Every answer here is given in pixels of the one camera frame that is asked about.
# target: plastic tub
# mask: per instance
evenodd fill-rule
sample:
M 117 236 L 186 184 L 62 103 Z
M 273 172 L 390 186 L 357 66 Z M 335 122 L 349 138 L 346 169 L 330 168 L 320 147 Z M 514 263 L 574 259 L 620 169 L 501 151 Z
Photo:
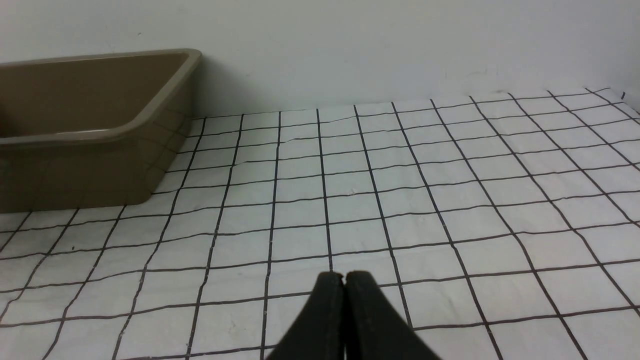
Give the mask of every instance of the plastic tub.
M 191 127 L 200 51 L 0 65 L 0 212 L 146 201 Z

